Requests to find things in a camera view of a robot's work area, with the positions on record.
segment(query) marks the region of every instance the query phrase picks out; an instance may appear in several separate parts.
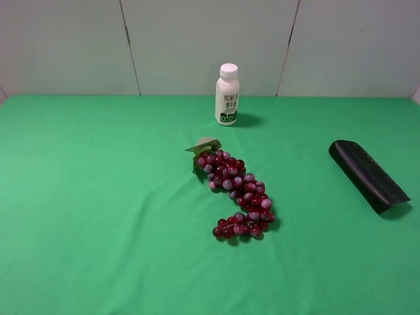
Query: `white wall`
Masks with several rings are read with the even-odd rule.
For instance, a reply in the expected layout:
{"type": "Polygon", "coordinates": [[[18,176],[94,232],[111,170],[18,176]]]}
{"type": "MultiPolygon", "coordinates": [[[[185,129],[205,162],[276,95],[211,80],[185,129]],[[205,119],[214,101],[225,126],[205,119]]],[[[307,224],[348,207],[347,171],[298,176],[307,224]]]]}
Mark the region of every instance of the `white wall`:
{"type": "Polygon", "coordinates": [[[419,13],[419,0],[302,0],[280,95],[411,97],[419,13]]]}
{"type": "Polygon", "coordinates": [[[0,0],[0,86],[138,94],[118,0],[0,0]]]}
{"type": "MultiPolygon", "coordinates": [[[[143,94],[406,96],[420,83],[419,0],[122,0],[143,94]]],[[[138,94],[119,0],[0,0],[0,86],[138,94]]]]}
{"type": "Polygon", "coordinates": [[[221,64],[243,95],[275,95],[297,0],[122,0],[144,95],[212,95],[221,64]]]}

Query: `bunch of grapes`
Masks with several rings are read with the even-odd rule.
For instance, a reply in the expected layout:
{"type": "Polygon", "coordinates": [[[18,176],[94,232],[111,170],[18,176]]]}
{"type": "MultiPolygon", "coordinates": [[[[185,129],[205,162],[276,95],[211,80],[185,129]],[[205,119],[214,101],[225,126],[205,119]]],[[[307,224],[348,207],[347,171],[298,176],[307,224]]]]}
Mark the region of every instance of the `bunch of grapes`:
{"type": "Polygon", "coordinates": [[[220,219],[213,229],[217,238],[231,238],[233,235],[252,235],[259,237],[276,220],[271,212],[272,202],[265,194],[265,184],[255,180],[254,174],[246,173],[245,163],[230,156],[229,152],[217,150],[202,152],[196,165],[207,173],[212,190],[228,190],[230,199],[246,212],[237,212],[227,220],[220,219]]]}

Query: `table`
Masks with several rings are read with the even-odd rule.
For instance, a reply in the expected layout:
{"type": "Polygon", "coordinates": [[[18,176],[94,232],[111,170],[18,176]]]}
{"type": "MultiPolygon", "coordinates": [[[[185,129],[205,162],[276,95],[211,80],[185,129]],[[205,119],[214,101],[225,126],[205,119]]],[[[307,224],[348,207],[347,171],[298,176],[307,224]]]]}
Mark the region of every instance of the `table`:
{"type": "Polygon", "coordinates": [[[0,108],[0,313],[420,313],[420,108],[403,98],[14,96],[0,108]],[[199,137],[265,181],[280,225],[191,173],[199,137]],[[412,199],[378,216],[328,154],[358,142],[412,199]]]}

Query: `bottle label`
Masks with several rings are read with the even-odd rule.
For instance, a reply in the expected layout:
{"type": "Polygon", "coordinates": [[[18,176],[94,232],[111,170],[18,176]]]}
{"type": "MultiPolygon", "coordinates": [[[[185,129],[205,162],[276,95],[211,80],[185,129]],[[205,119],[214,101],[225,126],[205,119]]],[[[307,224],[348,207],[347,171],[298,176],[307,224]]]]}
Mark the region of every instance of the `bottle label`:
{"type": "Polygon", "coordinates": [[[236,120],[236,112],[234,112],[233,114],[224,114],[224,113],[220,113],[220,121],[223,123],[230,123],[231,121],[235,121],[236,120]]]}
{"type": "Polygon", "coordinates": [[[238,109],[238,96],[236,94],[227,94],[223,96],[224,110],[220,113],[220,121],[230,123],[236,120],[236,112],[238,109]]]}

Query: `panel seam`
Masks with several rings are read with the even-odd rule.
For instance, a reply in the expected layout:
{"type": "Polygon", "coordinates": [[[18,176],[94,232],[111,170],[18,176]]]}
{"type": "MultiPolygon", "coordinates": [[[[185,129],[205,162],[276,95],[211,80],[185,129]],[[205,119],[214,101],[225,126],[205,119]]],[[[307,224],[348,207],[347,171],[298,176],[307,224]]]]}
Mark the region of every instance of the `panel seam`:
{"type": "Polygon", "coordinates": [[[298,0],[297,1],[297,6],[296,6],[296,11],[295,11],[295,17],[293,19],[293,23],[292,23],[291,30],[290,30],[289,41],[287,42],[286,55],[284,56],[284,60],[283,60],[282,73],[280,74],[280,80],[279,80],[279,83],[278,83],[278,88],[277,88],[276,96],[278,96],[278,93],[280,91],[280,86],[282,85],[282,80],[283,80],[283,75],[284,75],[284,69],[286,67],[286,60],[287,60],[287,56],[289,55],[290,42],[291,42],[291,38],[293,36],[293,31],[295,29],[295,24],[296,24],[296,19],[297,19],[297,13],[299,11],[299,7],[300,6],[301,6],[301,0],[298,0]]]}
{"type": "Polygon", "coordinates": [[[140,84],[138,83],[138,75],[137,75],[137,69],[136,69],[136,64],[134,61],[134,57],[133,57],[133,50],[131,48],[131,40],[130,40],[130,34],[129,34],[129,28],[127,26],[127,23],[125,21],[125,15],[124,15],[124,9],[123,9],[123,3],[121,2],[121,0],[119,1],[119,7],[121,8],[121,14],[123,16],[123,21],[124,21],[124,30],[125,30],[125,36],[127,38],[127,43],[129,44],[129,49],[130,49],[130,56],[131,56],[131,63],[133,64],[133,69],[134,69],[134,75],[136,77],[136,83],[137,83],[137,89],[138,89],[138,94],[141,95],[141,91],[140,91],[140,84]]]}

